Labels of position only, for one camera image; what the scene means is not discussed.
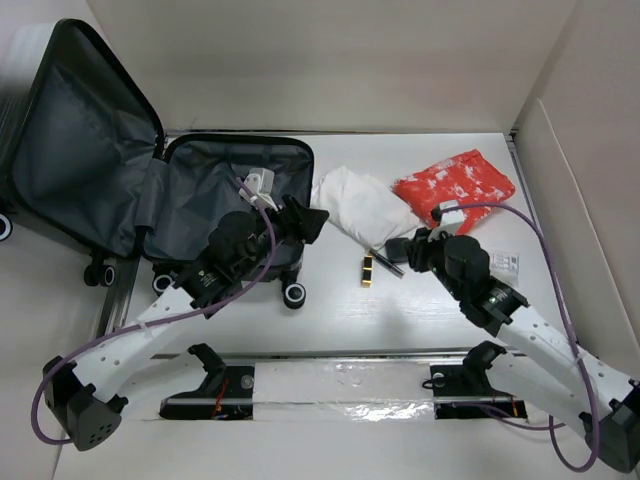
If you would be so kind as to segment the black pen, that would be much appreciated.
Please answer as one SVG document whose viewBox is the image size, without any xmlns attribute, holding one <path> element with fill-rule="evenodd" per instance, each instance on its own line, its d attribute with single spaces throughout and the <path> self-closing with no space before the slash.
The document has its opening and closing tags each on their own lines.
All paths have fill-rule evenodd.
<svg viewBox="0 0 640 480">
<path fill-rule="evenodd" d="M 395 265 L 393 262 L 391 262 L 388 258 L 386 258 L 384 255 L 382 255 L 375 249 L 370 249 L 369 254 L 376 262 L 378 262 L 383 268 L 385 268 L 387 271 L 392 273 L 394 276 L 398 278 L 404 277 L 405 272 L 400 267 Z"/>
</svg>

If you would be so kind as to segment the black gold lipstick tube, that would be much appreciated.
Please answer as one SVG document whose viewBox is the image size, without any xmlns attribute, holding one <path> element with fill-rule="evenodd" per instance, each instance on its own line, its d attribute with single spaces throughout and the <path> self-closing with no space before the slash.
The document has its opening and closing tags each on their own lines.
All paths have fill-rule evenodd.
<svg viewBox="0 0 640 480">
<path fill-rule="evenodd" d="M 369 288 L 373 278 L 374 258 L 371 253 L 367 253 L 362 261 L 361 286 Z"/>
</svg>

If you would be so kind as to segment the white cloth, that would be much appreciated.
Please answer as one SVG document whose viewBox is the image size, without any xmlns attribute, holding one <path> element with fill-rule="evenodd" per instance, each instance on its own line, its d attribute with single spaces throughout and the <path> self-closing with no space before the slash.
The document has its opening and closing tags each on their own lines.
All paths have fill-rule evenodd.
<svg viewBox="0 0 640 480">
<path fill-rule="evenodd" d="M 311 206 L 329 212 L 329 221 L 363 247 L 380 249 L 421 225 L 409 205 L 369 174 L 341 166 L 316 182 Z"/>
</svg>

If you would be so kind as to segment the red white patterned garment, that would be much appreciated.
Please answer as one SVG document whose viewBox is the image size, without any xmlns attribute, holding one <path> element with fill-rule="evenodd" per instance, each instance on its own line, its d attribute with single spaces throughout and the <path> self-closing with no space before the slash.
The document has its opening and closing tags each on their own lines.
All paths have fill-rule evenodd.
<svg viewBox="0 0 640 480">
<path fill-rule="evenodd" d="M 391 189 L 428 228 L 435 227 L 431 212 L 443 202 L 502 203 L 516 191 L 511 180 L 477 149 L 398 178 Z"/>
</svg>

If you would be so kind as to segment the clear white tissue packet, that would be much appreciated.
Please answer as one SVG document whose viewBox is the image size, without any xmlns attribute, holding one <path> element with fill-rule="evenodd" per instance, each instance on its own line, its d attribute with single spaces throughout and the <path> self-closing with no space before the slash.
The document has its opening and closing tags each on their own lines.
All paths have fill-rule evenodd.
<svg viewBox="0 0 640 480">
<path fill-rule="evenodd" d="M 515 276 L 519 274 L 520 262 L 518 253 L 491 250 L 489 257 L 492 271 Z"/>
</svg>

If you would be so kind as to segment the black space-print kids suitcase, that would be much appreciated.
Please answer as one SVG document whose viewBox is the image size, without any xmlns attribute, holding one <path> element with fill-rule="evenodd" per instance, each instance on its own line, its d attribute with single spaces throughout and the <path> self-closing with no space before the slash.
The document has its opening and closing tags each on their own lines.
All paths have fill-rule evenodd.
<svg viewBox="0 0 640 480">
<path fill-rule="evenodd" d="M 240 182 L 275 173 L 271 196 L 310 202 L 304 142 L 196 133 L 169 139 L 114 52 L 79 19 L 28 24 L 1 68 L 1 194 L 89 251 L 89 286 L 112 284 L 112 258 L 153 263 L 163 293 L 222 217 L 249 211 Z"/>
</svg>

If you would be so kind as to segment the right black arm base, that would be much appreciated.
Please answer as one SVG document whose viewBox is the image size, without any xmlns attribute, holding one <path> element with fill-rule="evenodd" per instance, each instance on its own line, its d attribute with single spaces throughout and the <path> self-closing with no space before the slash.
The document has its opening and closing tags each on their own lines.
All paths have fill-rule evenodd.
<svg viewBox="0 0 640 480">
<path fill-rule="evenodd" d="M 507 350 L 490 341 L 472 348 L 458 364 L 434 364 L 422 388 L 435 400 L 436 420 L 528 418 L 525 403 L 491 387 L 487 371 Z"/>
</svg>

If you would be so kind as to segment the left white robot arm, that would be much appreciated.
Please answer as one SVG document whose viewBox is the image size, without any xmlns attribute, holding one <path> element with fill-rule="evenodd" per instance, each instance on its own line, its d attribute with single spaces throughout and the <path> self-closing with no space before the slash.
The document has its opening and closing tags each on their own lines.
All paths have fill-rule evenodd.
<svg viewBox="0 0 640 480">
<path fill-rule="evenodd" d="M 274 208 L 255 205 L 250 212 L 224 215 L 198 257 L 134 323 L 45 364 L 31 406 L 36 436 L 54 442 L 38 423 L 44 404 L 66 433 L 66 443 L 79 451 L 103 443 L 132 398 L 125 384 L 144 363 L 252 289 L 270 270 L 279 246 L 313 243 L 328 218 L 328 211 L 289 195 Z"/>
</svg>

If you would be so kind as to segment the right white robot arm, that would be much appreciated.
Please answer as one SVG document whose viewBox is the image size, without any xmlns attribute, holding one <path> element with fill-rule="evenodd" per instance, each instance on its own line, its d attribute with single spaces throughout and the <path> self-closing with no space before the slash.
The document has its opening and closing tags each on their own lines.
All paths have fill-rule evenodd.
<svg viewBox="0 0 640 480">
<path fill-rule="evenodd" d="M 612 469 L 636 468 L 637 381 L 571 343 L 522 294 L 494 277 L 490 256 L 476 239 L 421 228 L 399 246 L 404 263 L 432 273 L 463 316 L 491 337 L 463 360 L 467 389 L 512 394 L 565 424 Z"/>
</svg>

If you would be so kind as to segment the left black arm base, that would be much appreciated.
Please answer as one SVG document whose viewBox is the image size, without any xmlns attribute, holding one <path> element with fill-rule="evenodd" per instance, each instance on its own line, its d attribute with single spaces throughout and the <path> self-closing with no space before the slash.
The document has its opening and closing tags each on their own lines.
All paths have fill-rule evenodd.
<svg viewBox="0 0 640 480">
<path fill-rule="evenodd" d="M 242 421 L 253 419 L 255 367 L 229 366 L 206 344 L 187 352 L 205 372 L 197 388 L 176 393 L 162 401 L 159 416 L 175 421 Z"/>
</svg>

